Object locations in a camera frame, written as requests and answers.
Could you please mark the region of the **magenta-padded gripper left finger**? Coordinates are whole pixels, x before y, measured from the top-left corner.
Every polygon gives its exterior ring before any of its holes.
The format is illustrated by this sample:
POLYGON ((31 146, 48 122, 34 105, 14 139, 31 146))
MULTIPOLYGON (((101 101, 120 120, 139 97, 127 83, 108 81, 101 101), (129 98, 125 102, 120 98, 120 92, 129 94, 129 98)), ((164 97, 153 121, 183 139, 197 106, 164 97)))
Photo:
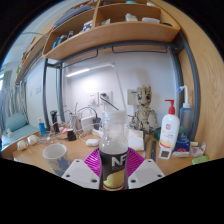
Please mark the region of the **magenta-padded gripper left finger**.
POLYGON ((84 159, 75 159, 62 178, 84 188, 98 189, 100 171, 99 149, 94 149, 84 159))

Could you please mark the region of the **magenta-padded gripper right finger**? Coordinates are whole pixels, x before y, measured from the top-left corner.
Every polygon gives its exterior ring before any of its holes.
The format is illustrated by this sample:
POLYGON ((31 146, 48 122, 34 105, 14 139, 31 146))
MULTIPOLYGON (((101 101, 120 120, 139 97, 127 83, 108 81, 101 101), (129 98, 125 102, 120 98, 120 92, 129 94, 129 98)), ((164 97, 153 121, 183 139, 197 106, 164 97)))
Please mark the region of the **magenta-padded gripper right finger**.
POLYGON ((144 159, 134 149, 128 149, 127 186, 129 189, 143 187, 164 177, 153 159, 144 159))

